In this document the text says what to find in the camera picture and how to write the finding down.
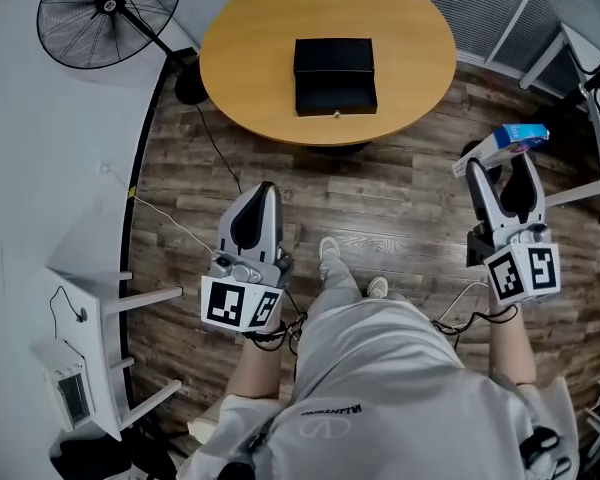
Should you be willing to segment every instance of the blue and white box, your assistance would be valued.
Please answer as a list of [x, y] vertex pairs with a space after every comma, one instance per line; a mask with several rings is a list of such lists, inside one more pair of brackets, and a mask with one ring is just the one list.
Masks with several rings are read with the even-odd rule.
[[470, 158], [477, 158], [485, 169], [491, 169], [548, 140], [549, 130], [541, 124], [502, 125], [453, 164], [453, 175], [464, 176]]

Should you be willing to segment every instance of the fan guard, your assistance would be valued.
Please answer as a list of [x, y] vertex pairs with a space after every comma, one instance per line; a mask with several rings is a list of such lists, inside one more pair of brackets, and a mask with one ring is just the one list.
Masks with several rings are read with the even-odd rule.
[[56, 61], [77, 69], [117, 64], [156, 42], [178, 0], [41, 0], [38, 37]]

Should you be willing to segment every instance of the white device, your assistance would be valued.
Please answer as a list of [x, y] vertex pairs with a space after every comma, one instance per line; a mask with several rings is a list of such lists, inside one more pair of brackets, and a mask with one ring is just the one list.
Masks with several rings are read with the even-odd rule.
[[34, 345], [31, 352], [42, 367], [62, 428], [71, 431], [87, 422], [93, 413], [93, 402], [84, 357], [61, 339]]
[[238, 332], [267, 329], [280, 312], [293, 263], [282, 249], [282, 201], [271, 182], [242, 194], [220, 219], [202, 276], [202, 321]]
[[467, 267], [485, 265], [498, 304], [560, 291], [560, 254], [545, 224], [545, 199], [526, 153], [511, 160], [513, 174], [498, 195], [476, 158], [465, 175], [479, 224], [467, 235]]

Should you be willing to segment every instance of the round wooden table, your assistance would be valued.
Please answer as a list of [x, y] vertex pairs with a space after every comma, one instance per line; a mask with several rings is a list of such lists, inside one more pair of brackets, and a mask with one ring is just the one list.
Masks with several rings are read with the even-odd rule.
[[[371, 38], [376, 114], [298, 117], [296, 39]], [[229, 118], [270, 139], [313, 146], [367, 142], [409, 126], [449, 88], [456, 49], [429, 0], [232, 0], [207, 30], [202, 80]]]

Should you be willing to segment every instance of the gray pants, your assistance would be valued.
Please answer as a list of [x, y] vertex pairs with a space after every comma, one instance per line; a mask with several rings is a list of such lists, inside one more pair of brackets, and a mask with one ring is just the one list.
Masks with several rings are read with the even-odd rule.
[[[339, 308], [348, 304], [354, 304], [362, 300], [362, 294], [351, 275], [349, 267], [335, 254], [326, 254], [324, 261], [320, 264], [320, 279], [324, 282], [322, 293], [313, 302], [309, 309], [309, 318], [330, 309]], [[392, 300], [408, 302], [402, 295], [392, 294], [388, 297]]]

